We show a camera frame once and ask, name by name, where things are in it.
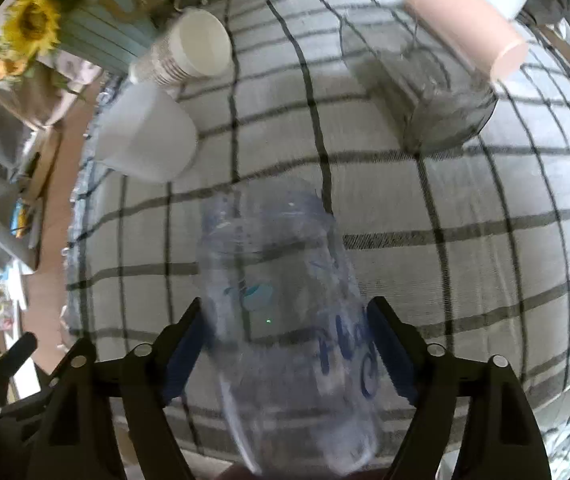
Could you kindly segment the pink plastic cup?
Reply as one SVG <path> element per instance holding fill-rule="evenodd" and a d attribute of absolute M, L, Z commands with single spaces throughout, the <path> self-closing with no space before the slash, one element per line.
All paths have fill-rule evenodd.
<path fill-rule="evenodd" d="M 502 79 L 526 61 L 528 44 L 485 0 L 404 0 L 448 47 L 490 80 Z"/>

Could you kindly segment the clear square glass cup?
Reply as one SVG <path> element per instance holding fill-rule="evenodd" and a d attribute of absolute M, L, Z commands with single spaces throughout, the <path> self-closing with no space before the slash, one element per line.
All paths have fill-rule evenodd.
<path fill-rule="evenodd" d="M 458 148 L 479 135 L 497 107 L 487 77 L 399 6 L 346 13 L 340 47 L 407 154 Z"/>

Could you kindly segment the clear plastic printed cup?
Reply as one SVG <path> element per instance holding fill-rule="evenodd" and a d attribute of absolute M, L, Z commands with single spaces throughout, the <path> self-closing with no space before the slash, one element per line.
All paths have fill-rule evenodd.
<path fill-rule="evenodd" d="M 378 448 L 378 362 L 334 217 L 298 179 L 208 198 L 198 247 L 222 412 L 264 479 L 337 479 Z"/>

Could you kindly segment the sunflower bouquet blue vase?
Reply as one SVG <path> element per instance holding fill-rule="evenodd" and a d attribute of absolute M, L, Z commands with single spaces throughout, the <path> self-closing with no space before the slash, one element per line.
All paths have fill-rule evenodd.
<path fill-rule="evenodd" d="M 0 11 L 0 80 L 21 79 L 60 52 L 125 74 L 156 36 L 140 0 L 9 0 Z"/>

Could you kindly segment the black white plaid tablecloth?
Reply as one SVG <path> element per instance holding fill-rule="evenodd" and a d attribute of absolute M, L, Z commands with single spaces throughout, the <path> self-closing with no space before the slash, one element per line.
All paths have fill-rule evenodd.
<path fill-rule="evenodd" d="M 72 196 L 69 332 L 103 359 L 153 339 L 196 292 L 201 202 L 296 176 L 331 202 L 363 295 L 384 296 L 460 356 L 502 351 L 541 406 L 570 388 L 570 64 L 529 20 L 520 70 L 476 138 L 405 154 L 348 70 L 341 25 L 399 18 L 400 0 L 213 0 L 231 68 L 175 90 L 194 166 L 146 184 L 86 142 Z"/>

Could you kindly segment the patterned white paper cup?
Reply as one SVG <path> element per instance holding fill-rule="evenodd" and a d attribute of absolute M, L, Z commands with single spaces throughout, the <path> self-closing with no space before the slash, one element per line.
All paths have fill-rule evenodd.
<path fill-rule="evenodd" d="M 128 79 L 133 84 L 177 86 L 189 79 L 219 77 L 231 58 L 231 40 L 223 24 L 205 10 L 192 9 L 130 64 Z"/>

